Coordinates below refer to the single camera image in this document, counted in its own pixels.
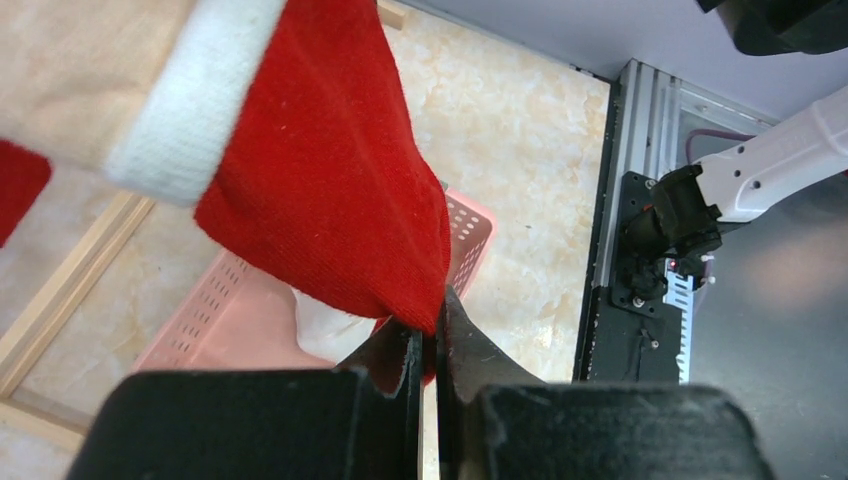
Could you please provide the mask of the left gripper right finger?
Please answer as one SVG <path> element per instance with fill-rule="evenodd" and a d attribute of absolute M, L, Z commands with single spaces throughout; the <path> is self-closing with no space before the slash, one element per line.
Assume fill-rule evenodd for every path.
<path fill-rule="evenodd" d="M 770 479 L 743 411 L 705 386 L 548 383 L 445 291 L 436 336 L 445 479 Z"/>

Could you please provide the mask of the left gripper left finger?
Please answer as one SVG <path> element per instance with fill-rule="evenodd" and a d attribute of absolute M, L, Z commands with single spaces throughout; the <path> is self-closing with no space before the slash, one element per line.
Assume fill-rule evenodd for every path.
<path fill-rule="evenodd" d="M 415 479 L 422 336 L 383 326 L 331 369 L 146 371 L 107 398 L 72 479 Z"/>

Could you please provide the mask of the white sock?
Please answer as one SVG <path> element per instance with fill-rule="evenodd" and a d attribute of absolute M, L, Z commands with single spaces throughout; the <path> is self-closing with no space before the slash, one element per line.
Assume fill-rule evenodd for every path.
<path fill-rule="evenodd" d="M 299 347 L 317 358 L 338 364 L 372 334 L 377 321 L 335 309 L 296 289 L 296 337 Z"/>

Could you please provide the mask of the red christmas sock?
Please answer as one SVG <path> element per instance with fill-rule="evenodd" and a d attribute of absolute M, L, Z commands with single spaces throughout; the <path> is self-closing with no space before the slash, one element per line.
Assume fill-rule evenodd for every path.
<path fill-rule="evenodd" d="M 372 1 L 3 2 L 3 237 L 59 163 L 331 312 L 436 330 L 446 201 Z"/>

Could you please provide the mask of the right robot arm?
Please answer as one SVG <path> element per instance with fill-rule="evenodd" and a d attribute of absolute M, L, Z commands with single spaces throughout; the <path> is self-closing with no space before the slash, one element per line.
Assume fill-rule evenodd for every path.
<path fill-rule="evenodd" d="M 844 1 L 702 1 L 749 56 L 821 55 L 847 46 Z M 638 257 L 699 256 L 792 194 L 847 168 L 847 90 L 720 153 L 663 176 L 621 228 Z"/>

